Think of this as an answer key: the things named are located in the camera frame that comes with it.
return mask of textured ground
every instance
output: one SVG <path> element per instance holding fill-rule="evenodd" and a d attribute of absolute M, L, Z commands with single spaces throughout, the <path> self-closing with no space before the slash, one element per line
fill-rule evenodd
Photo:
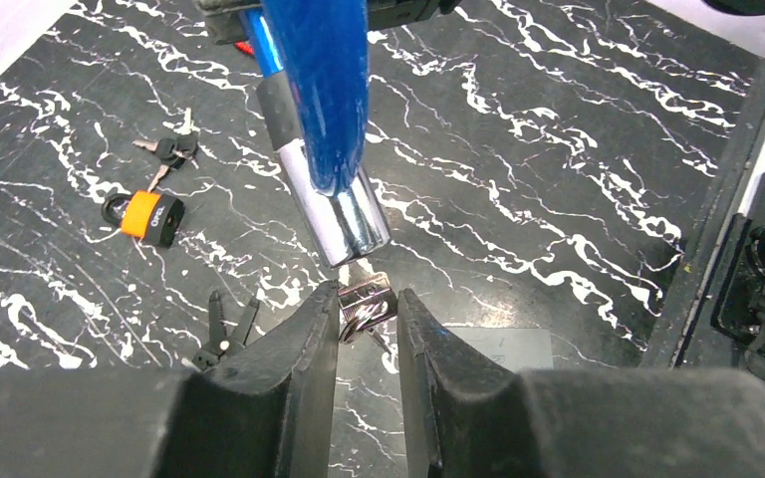
<path fill-rule="evenodd" d="M 464 0 L 369 41 L 365 164 L 394 244 L 336 272 L 271 157 L 255 65 L 190 1 L 63 17 L 0 79 L 0 367 L 177 366 L 212 289 L 231 317 L 259 295 L 261 334 L 369 271 L 449 325 L 549 329 L 557 367 L 636 365 L 757 59 L 642 2 Z M 187 215 L 157 251 L 100 204 L 147 186 L 129 143 L 186 107 L 202 150 L 160 188 Z M 396 367 L 342 350 L 334 476 L 404 473 Z"/>

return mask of chrome metal tube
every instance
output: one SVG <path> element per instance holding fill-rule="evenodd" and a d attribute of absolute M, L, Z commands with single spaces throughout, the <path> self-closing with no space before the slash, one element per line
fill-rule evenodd
<path fill-rule="evenodd" d="M 365 170 L 360 167 L 348 190 L 332 197 L 320 194 L 312 186 L 303 144 L 295 139 L 277 152 L 322 261 L 339 267 L 388 244 L 391 232 Z"/>

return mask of black tool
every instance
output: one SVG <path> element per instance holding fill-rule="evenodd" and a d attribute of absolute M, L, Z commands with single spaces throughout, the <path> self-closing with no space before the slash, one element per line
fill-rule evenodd
<path fill-rule="evenodd" d="M 182 154 L 186 159 L 192 159 L 197 152 L 197 134 L 190 132 L 178 136 L 176 139 L 176 150 L 178 154 Z"/>
<path fill-rule="evenodd" d="M 229 335 L 224 328 L 224 308 L 218 291 L 212 291 L 210 294 L 208 311 L 209 342 L 200 348 L 192 361 L 201 371 L 216 366 L 223 359 L 233 357 L 245 349 L 256 313 L 259 312 L 259 301 L 256 298 L 248 301 L 239 325 Z"/>

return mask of blue handle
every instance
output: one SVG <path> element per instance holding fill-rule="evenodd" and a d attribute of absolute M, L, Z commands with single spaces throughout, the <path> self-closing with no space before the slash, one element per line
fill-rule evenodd
<path fill-rule="evenodd" d="M 356 177 L 365 147 L 367 2 L 262 3 L 265 19 L 259 9 L 240 15 L 257 63 L 266 77 L 285 69 L 295 92 L 313 186 L 322 194 L 338 194 Z"/>

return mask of padlock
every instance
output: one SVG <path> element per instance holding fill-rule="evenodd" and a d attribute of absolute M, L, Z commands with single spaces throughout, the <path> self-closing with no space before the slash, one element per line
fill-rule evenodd
<path fill-rule="evenodd" d="M 128 203 L 125 214 L 116 216 L 113 208 L 125 202 Z M 101 206 L 101 215 L 128 236 L 152 246 L 169 247 L 185 210 L 183 201 L 174 196 L 137 191 L 111 194 Z"/>

